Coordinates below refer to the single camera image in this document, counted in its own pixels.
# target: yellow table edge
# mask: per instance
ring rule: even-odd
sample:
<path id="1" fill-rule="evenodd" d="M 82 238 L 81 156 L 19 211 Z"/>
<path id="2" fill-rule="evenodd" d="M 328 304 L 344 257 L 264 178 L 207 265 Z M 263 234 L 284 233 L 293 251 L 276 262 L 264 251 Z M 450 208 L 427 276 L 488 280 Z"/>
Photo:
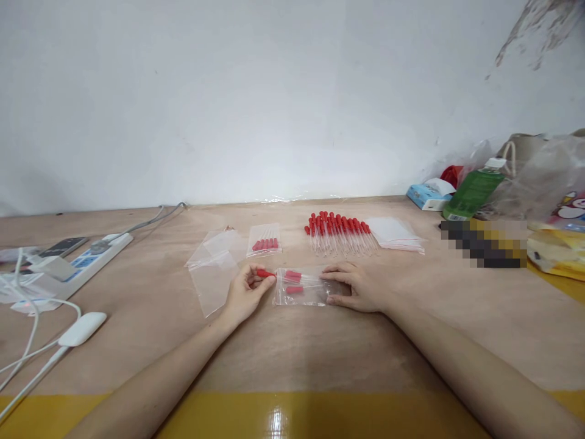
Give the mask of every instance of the yellow table edge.
<path id="1" fill-rule="evenodd" d="M 585 421 L 585 391 L 551 395 Z M 0 427 L 2 438 L 62 438 L 107 395 L 26 398 Z M 0 398 L 5 406 L 9 397 Z M 488 438 L 450 392 L 189 393 L 158 438 Z"/>

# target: clear plastic bag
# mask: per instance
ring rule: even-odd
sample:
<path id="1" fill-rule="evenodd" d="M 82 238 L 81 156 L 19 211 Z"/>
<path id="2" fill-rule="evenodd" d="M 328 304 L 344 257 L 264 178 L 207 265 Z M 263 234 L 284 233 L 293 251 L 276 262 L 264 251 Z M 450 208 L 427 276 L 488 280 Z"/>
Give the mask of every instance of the clear plastic bag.
<path id="1" fill-rule="evenodd" d="M 304 268 L 279 268 L 276 272 L 275 305 L 325 306 L 332 294 L 343 294 L 335 280 L 319 278 L 326 265 Z"/>
<path id="2" fill-rule="evenodd" d="M 380 247 L 425 254 L 422 246 L 425 240 L 414 233 L 408 222 L 391 216 L 369 218 L 367 222 Z"/>
<path id="3" fill-rule="evenodd" d="M 565 195 L 585 188 L 585 138 L 553 137 L 516 168 L 516 177 L 504 180 L 481 209 L 482 219 L 550 222 Z"/>
<path id="4" fill-rule="evenodd" d="M 279 223 L 250 227 L 246 257 L 268 256 L 273 253 L 282 253 Z"/>
<path id="5" fill-rule="evenodd" d="M 185 264 L 205 317 L 225 304 L 230 282 L 245 254 L 246 241 L 236 230 L 214 230 Z"/>

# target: plastic zip bag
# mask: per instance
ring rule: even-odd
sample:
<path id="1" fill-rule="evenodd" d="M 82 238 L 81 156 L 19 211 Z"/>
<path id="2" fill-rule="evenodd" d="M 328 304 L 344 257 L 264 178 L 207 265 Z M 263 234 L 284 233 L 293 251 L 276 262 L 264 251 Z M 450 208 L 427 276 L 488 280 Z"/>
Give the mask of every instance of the plastic zip bag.
<path id="1" fill-rule="evenodd" d="M 268 256 L 273 253 L 282 253 L 280 225 L 272 223 L 250 227 L 246 257 Z"/>
<path id="2" fill-rule="evenodd" d="M 238 263 L 245 254 L 246 241 L 236 230 L 214 230 L 185 264 L 205 317 L 225 304 L 230 282 L 238 274 Z"/>
<path id="3" fill-rule="evenodd" d="M 380 247 L 425 254 L 425 249 L 422 246 L 424 239 L 418 237 L 406 221 L 387 216 L 370 218 L 367 223 Z"/>
<path id="4" fill-rule="evenodd" d="M 319 278 L 325 265 L 303 268 L 279 268 L 276 272 L 275 305 L 325 306 L 332 294 L 343 294 L 335 280 Z"/>

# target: green bottle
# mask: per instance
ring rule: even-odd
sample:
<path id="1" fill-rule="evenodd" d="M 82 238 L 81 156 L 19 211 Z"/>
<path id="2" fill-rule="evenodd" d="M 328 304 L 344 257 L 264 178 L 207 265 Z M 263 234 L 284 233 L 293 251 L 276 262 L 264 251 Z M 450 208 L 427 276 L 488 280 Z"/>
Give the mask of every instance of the green bottle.
<path id="1" fill-rule="evenodd" d="M 506 159 L 491 158 L 480 169 L 470 172 L 443 209 L 443 217 L 451 221 L 467 221 L 485 204 L 505 176 L 500 168 Z"/>

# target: bottle cap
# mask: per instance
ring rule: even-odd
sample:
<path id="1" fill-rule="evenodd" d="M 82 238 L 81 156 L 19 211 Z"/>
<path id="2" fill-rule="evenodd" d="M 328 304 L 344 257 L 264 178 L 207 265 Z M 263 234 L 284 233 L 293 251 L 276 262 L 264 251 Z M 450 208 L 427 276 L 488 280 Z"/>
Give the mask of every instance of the bottle cap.
<path id="1" fill-rule="evenodd" d="M 498 157 L 492 157 L 486 162 L 486 166 L 490 168 L 500 169 L 506 164 L 506 159 L 499 159 Z"/>

